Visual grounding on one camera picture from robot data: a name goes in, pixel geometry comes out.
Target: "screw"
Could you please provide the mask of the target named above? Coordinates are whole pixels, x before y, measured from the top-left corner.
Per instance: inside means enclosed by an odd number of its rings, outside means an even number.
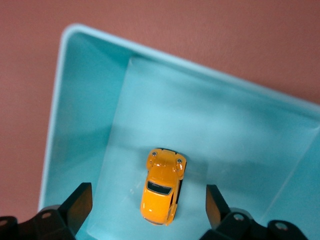
[[[0,221],[0,227],[6,225],[8,223],[8,220],[1,220]]]
[[[241,214],[239,213],[236,213],[235,215],[233,215],[234,219],[237,220],[237,221],[243,221],[245,220],[244,216],[242,216]]]
[[[283,222],[276,222],[274,224],[279,230],[287,231],[288,227]]]
[[[46,212],[46,213],[44,213],[42,216],[41,216],[41,218],[42,219],[46,219],[46,218],[48,218],[48,217],[50,217],[51,216],[51,212]]]

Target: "orange car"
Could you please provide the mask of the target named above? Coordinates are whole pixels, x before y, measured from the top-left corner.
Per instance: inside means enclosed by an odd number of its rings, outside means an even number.
[[[186,164],[185,157],[172,150],[156,148],[149,153],[140,206],[144,219],[167,226],[174,220]]]

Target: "light blue plastic container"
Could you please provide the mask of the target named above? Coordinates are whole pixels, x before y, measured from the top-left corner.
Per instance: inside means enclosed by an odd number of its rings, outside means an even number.
[[[86,240],[197,240],[210,228],[206,184],[266,225],[320,229],[320,107],[83,26],[64,32],[39,209],[81,182],[93,209]],[[187,156],[173,223],[140,213],[156,147]]]

